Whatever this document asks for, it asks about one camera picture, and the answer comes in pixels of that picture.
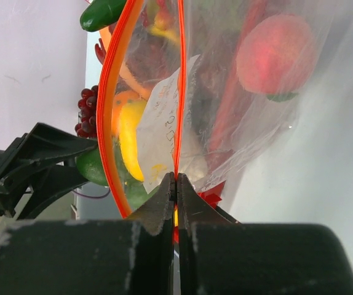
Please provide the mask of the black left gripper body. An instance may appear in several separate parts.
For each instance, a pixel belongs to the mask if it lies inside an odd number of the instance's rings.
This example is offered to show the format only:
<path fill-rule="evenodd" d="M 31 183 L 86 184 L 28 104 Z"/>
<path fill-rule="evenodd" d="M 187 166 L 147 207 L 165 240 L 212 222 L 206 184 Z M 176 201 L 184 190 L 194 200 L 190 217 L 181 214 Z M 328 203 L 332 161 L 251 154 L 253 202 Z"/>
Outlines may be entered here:
<path fill-rule="evenodd" d="M 31 165 L 30 147 L 10 146 L 0 150 L 0 216 L 14 217 L 20 199 L 32 191 L 26 168 Z"/>

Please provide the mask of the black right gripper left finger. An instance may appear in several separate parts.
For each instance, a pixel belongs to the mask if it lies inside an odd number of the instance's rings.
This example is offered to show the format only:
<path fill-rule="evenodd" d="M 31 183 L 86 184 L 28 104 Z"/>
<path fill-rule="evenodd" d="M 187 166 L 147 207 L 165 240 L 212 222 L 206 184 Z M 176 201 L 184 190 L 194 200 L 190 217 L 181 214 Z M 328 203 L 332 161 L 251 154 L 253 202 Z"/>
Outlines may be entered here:
<path fill-rule="evenodd" d="M 126 219 L 19 221 L 0 233 L 0 294 L 172 294 L 175 177 Z"/>

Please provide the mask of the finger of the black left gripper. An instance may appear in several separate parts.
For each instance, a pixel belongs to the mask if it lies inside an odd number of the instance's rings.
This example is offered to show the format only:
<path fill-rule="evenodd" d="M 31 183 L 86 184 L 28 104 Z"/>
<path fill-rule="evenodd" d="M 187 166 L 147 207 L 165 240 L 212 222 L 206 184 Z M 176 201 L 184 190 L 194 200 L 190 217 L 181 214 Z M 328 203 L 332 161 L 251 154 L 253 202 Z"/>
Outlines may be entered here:
<path fill-rule="evenodd" d="M 35 219 L 48 206 L 76 188 L 88 183 L 76 167 L 56 165 L 33 187 L 33 193 L 18 219 Z"/>
<path fill-rule="evenodd" d="M 13 172 L 44 167 L 71 159 L 98 147 L 94 140 L 74 136 L 44 123 L 17 137 L 3 153 L 1 169 Z"/>

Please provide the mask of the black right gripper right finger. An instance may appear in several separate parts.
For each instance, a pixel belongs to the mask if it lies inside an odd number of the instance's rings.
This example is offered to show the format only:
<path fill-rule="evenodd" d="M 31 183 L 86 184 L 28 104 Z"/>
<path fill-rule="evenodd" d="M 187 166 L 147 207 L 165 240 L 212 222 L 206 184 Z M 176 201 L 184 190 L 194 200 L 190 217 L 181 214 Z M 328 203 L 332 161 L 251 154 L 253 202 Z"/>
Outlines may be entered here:
<path fill-rule="evenodd" d="M 177 180 L 182 294 L 353 294 L 353 270 L 320 224 L 244 224 Z"/>

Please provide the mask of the dark red grape bunch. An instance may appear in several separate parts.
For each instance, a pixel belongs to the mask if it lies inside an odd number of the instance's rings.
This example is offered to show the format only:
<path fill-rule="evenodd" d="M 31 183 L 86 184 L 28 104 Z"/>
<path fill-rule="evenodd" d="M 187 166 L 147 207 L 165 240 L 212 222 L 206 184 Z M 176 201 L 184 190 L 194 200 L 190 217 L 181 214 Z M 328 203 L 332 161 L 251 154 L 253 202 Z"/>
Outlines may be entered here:
<path fill-rule="evenodd" d="M 78 137 L 97 139 L 97 95 L 98 85 L 81 91 L 81 98 L 77 102 L 78 123 L 74 127 Z"/>

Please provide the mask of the dark green cucumber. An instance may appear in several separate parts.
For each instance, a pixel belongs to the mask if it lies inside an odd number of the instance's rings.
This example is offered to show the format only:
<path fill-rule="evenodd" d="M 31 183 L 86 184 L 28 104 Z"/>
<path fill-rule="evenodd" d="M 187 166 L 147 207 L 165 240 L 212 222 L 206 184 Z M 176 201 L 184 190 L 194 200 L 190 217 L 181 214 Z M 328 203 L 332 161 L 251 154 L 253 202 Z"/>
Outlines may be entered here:
<path fill-rule="evenodd" d="M 95 32 L 116 23 L 126 0 L 94 0 L 81 14 L 80 25 L 84 31 Z"/>

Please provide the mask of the clear zip bag orange zipper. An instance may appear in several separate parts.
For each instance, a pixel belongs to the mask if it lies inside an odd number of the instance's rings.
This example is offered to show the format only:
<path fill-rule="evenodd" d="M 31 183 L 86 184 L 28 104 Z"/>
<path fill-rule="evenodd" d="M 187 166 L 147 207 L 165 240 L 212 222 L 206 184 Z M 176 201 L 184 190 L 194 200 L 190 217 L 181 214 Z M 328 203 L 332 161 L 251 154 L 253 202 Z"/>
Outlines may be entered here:
<path fill-rule="evenodd" d="M 317 62 L 298 90 L 249 92 L 238 50 L 266 18 L 303 17 Z M 353 48 L 353 1 L 126 1 L 100 76 L 100 155 L 117 208 L 128 217 L 170 172 L 188 176 L 208 203 L 291 125 L 335 53 Z"/>

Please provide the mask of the pink peach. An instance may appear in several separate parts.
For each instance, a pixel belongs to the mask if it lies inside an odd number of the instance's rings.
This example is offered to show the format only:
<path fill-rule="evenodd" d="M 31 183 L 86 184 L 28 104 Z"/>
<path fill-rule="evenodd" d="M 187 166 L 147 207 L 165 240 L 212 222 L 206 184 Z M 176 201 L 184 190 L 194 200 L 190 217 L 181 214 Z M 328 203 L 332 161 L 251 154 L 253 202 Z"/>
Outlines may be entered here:
<path fill-rule="evenodd" d="M 278 14 L 260 22 L 244 39 L 236 58 L 237 77 L 249 92 L 291 93 L 306 83 L 316 62 L 315 36 L 307 21 Z"/>

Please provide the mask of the green lime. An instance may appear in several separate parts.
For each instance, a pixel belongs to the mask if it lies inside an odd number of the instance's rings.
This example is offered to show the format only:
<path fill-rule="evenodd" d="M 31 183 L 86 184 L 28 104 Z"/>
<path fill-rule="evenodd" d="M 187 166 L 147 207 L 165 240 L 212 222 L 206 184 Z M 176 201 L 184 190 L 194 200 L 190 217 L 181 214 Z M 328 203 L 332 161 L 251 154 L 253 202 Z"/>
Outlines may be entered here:
<path fill-rule="evenodd" d="M 108 186 L 98 148 L 77 156 L 76 167 L 90 182 L 99 186 Z"/>

